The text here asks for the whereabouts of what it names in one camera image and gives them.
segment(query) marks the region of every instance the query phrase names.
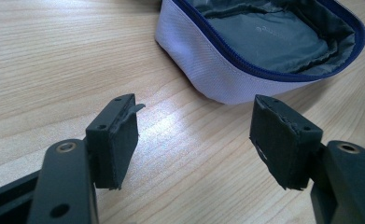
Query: wood grain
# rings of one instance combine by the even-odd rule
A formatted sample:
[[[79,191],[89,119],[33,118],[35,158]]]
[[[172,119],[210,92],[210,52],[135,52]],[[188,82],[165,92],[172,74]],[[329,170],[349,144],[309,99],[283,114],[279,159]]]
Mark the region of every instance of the wood grain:
[[[365,24],[365,1],[341,2]],[[155,42],[160,4],[0,1],[0,186],[134,92],[147,105],[139,144],[123,189],[97,190],[102,223],[314,223],[311,183],[282,190],[251,145],[252,103],[205,98]],[[365,147],[365,49],[338,76],[277,97],[323,143]]]

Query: pencil case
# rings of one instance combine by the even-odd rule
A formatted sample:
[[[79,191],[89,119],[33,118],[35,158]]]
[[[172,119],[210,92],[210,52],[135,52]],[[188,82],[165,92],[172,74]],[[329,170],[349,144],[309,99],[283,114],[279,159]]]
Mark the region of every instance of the pencil case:
[[[155,38],[198,91],[235,105],[340,73],[365,27],[332,0],[162,0]]]

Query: wooden table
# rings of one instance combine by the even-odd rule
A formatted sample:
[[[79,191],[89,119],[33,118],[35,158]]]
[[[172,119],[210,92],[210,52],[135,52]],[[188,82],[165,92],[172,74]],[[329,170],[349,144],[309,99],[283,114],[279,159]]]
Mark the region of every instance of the wooden table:
[[[365,23],[365,1],[342,0]],[[248,139],[252,103],[197,92],[154,40],[160,0],[0,1],[0,186],[83,138],[134,92],[140,139],[121,191],[97,190],[103,223],[314,223],[305,191],[282,190]],[[365,49],[341,74],[277,96],[323,143],[365,147]]]

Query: navy blue zipper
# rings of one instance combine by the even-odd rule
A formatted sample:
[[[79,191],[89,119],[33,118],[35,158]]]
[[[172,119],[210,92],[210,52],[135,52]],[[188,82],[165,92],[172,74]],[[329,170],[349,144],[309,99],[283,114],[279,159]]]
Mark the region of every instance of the navy blue zipper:
[[[339,16],[348,25],[350,25],[355,31],[356,45],[353,48],[348,59],[342,66],[339,66],[334,71],[321,75],[321,76],[308,76],[290,73],[279,73],[270,70],[257,67],[256,65],[247,62],[240,55],[238,55],[215,31],[215,29],[209,24],[209,22],[203,17],[203,15],[194,8],[186,0],[172,0],[186,15],[199,27],[203,34],[208,38],[212,45],[219,51],[219,53],[225,57],[231,64],[238,69],[251,74],[255,77],[269,79],[280,82],[308,82],[315,81],[325,77],[331,77],[345,69],[351,62],[353,62],[357,56],[359,56],[363,47],[365,46],[365,26],[363,23],[354,16],[348,9],[341,6],[335,1],[330,0],[317,0],[318,3],[329,9],[335,15]]]

